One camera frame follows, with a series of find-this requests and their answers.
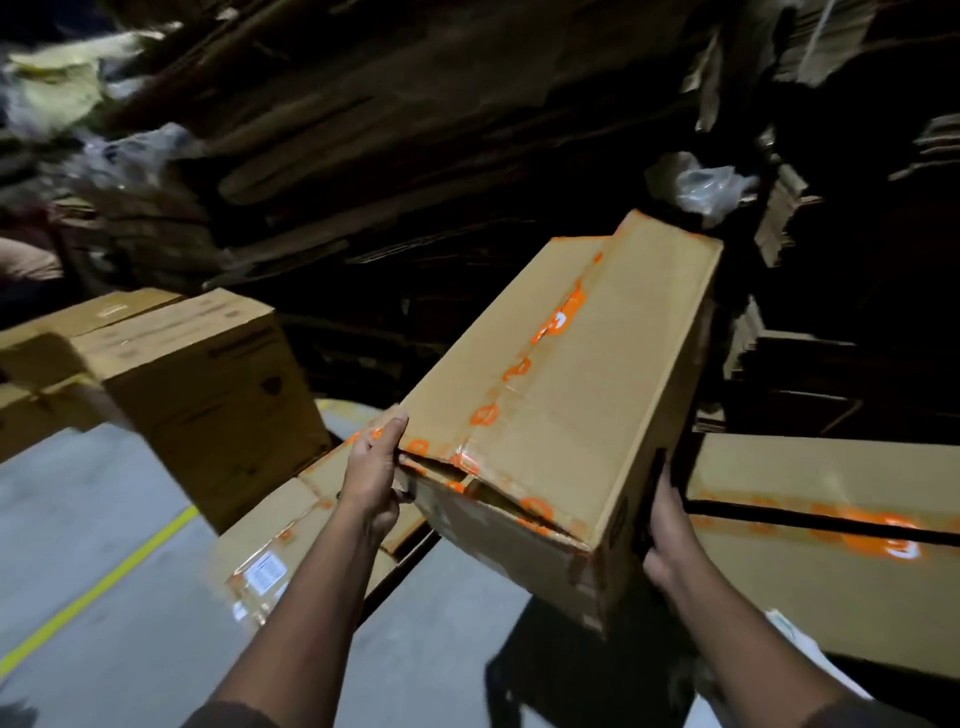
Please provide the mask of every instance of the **sleeve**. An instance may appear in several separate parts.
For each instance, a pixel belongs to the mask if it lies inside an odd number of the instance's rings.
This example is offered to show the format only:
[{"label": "sleeve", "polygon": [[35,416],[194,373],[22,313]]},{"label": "sleeve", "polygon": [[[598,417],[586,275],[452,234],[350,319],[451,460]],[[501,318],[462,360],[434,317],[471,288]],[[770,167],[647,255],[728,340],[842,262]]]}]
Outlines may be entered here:
[{"label": "sleeve", "polygon": [[876,700],[851,694],[826,706],[804,728],[934,728],[923,718],[891,708]]},{"label": "sleeve", "polygon": [[277,728],[259,711],[243,703],[206,703],[181,728]]}]

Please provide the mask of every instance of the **barcode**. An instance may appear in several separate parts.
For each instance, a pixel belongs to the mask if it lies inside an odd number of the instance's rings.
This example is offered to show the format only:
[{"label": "barcode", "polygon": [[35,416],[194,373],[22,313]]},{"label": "barcode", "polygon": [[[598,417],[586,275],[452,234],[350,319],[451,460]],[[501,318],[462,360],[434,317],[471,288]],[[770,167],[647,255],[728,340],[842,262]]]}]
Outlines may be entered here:
[{"label": "barcode", "polygon": [[244,578],[247,579],[247,583],[253,587],[255,592],[263,596],[270,591],[270,588],[276,582],[283,578],[286,572],[286,565],[276,558],[272,551],[267,551],[244,572]]}]

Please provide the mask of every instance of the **yellow floor marking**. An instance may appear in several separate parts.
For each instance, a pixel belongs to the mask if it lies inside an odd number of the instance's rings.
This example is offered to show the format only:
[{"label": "yellow floor marking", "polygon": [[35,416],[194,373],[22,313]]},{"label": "yellow floor marking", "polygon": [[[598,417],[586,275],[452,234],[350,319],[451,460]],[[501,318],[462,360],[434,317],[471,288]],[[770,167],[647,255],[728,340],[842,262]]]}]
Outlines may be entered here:
[{"label": "yellow floor marking", "polygon": [[34,634],[20,643],[11,652],[8,652],[0,660],[0,680],[9,675],[13,670],[30,657],[34,652],[40,649],[51,637],[56,635],[69,621],[86,609],[94,600],[106,592],[110,587],[116,584],[120,579],[133,571],[150,554],[156,551],[166,541],[170,539],[177,531],[183,528],[187,523],[197,515],[197,507],[191,505],[179,516],[167,523],[151,539],[134,551],[130,556],[120,562],[120,565],[107,574],[104,578],[94,585],[94,587],[76,599],[74,602],[61,609],[53,615],[42,627],[37,629]]}]

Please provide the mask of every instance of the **gray floor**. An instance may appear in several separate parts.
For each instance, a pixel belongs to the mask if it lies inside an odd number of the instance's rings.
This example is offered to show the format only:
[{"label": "gray floor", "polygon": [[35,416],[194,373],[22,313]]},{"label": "gray floor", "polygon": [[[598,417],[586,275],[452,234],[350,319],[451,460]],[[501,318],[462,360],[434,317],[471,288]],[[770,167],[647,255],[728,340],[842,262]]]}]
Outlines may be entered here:
[{"label": "gray floor", "polygon": [[[0,465],[0,654],[187,506],[140,439],[62,432]],[[195,519],[0,685],[0,728],[176,728],[246,644],[202,581]],[[643,591],[606,643],[441,542],[360,627],[347,726],[670,726],[684,653]]]}]

